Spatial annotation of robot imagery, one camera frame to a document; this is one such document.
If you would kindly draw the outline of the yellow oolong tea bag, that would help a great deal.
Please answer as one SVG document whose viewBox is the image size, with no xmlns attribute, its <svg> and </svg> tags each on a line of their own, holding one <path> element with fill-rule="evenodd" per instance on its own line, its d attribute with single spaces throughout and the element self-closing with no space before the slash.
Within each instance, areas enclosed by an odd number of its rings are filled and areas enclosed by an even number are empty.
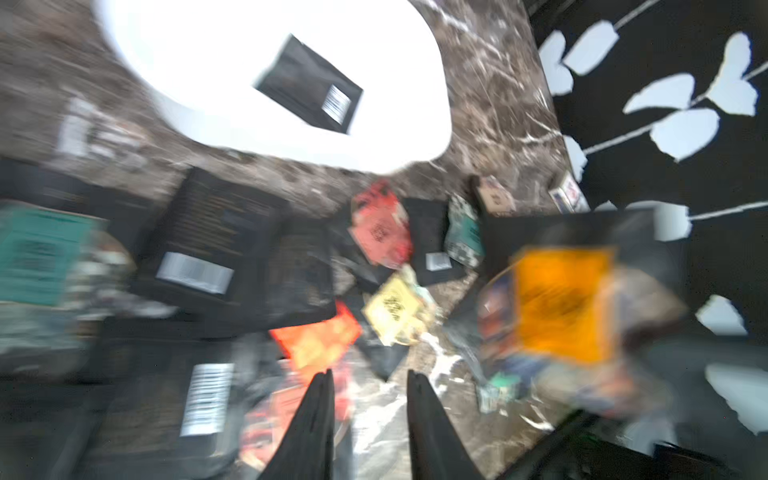
<svg viewBox="0 0 768 480">
<path fill-rule="evenodd" d="M 417 343 L 441 315 L 434 298 L 418 284 L 408 264 L 390 276 L 362 312 L 385 346 Z"/>
</svg>

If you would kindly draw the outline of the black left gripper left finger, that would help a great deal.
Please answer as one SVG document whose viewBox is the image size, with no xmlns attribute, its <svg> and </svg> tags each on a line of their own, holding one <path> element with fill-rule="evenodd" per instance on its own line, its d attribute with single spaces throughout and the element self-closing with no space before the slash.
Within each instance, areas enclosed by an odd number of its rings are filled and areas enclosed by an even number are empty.
<svg viewBox="0 0 768 480">
<path fill-rule="evenodd" d="M 331 369 L 313 377 L 260 480 L 333 478 L 335 385 Z"/>
</svg>

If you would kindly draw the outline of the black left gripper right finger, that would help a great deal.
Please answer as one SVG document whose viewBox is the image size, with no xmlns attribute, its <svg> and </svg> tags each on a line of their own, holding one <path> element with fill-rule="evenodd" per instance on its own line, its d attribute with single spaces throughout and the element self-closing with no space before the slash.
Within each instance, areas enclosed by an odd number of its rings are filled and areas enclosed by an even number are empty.
<svg viewBox="0 0 768 480">
<path fill-rule="evenodd" d="M 407 422 L 413 479 L 480 478 L 428 378 L 414 370 L 407 375 Z"/>
</svg>

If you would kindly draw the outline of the orange label tea bag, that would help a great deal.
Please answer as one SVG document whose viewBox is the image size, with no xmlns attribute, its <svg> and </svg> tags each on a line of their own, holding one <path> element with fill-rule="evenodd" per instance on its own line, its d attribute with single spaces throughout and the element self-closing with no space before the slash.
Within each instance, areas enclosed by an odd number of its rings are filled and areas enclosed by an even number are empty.
<svg viewBox="0 0 768 480">
<path fill-rule="evenodd" d="M 659 410 L 668 386 L 640 363 L 639 350 L 682 319 L 679 296 L 613 247 L 526 247 L 490 279 L 477 300 L 477 358 L 485 381 L 509 380 L 609 417 Z"/>
</svg>

